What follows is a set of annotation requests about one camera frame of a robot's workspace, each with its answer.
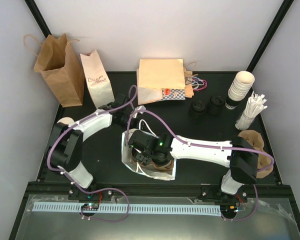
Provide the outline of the paper cup near left arm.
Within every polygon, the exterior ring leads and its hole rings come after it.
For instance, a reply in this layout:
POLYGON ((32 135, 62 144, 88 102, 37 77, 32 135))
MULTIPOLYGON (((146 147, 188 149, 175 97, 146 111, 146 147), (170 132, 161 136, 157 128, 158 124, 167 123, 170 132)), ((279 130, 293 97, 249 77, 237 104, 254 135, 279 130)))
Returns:
POLYGON ((71 117, 63 117, 57 121, 57 123, 65 124, 65 125, 71 125, 75 121, 71 117))

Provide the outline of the light blue paper bag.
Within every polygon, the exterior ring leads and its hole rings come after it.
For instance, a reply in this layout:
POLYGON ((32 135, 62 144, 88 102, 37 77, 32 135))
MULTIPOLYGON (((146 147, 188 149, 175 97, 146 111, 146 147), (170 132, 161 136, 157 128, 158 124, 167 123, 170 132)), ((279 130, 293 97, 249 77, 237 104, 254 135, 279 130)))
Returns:
POLYGON ((156 166, 151 162, 147 166, 133 159, 133 150, 126 145, 126 133, 121 136, 121 162, 132 172, 161 181, 174 181, 176 178, 177 160, 173 159, 168 166, 156 166))

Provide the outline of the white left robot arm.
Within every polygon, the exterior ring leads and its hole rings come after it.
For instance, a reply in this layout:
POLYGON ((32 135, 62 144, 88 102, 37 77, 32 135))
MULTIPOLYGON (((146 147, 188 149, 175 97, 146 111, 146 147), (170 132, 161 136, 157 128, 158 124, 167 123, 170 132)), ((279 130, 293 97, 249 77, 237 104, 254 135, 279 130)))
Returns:
POLYGON ((52 172, 58 172, 70 181, 69 193, 79 190, 87 200, 104 191, 127 195, 120 189, 106 187, 98 189, 94 177, 82 163, 83 143, 97 132, 112 124, 127 128, 131 126, 132 113, 126 113, 127 106, 134 107, 137 96, 128 98, 119 95, 113 102, 98 107, 92 114, 70 124, 56 123, 52 128, 45 150, 46 164, 52 172))

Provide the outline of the brown pulp cup carrier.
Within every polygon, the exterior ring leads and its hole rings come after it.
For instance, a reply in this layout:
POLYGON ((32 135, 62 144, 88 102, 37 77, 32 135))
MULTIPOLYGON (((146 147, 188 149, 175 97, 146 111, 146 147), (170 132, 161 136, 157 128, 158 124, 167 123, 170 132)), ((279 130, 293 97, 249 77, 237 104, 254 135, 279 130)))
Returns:
POLYGON ((170 161, 168 164, 166 165, 157 165, 153 162, 152 158, 150 157, 144 157, 143 160, 135 160, 135 158, 133 156, 131 156, 130 158, 130 162, 137 164, 138 169, 141 170, 147 170, 147 171, 156 171, 156 172, 171 172, 173 170, 174 167, 174 163, 173 161, 170 161))

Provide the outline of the single black cup lid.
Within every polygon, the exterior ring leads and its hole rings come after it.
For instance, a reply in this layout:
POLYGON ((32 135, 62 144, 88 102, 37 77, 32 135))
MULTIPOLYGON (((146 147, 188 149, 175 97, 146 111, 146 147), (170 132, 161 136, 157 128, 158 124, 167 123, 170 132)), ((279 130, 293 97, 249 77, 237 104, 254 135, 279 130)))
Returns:
POLYGON ((172 160, 168 160, 164 162, 155 162, 154 164, 159 168, 169 168, 172 162, 173 162, 172 160))

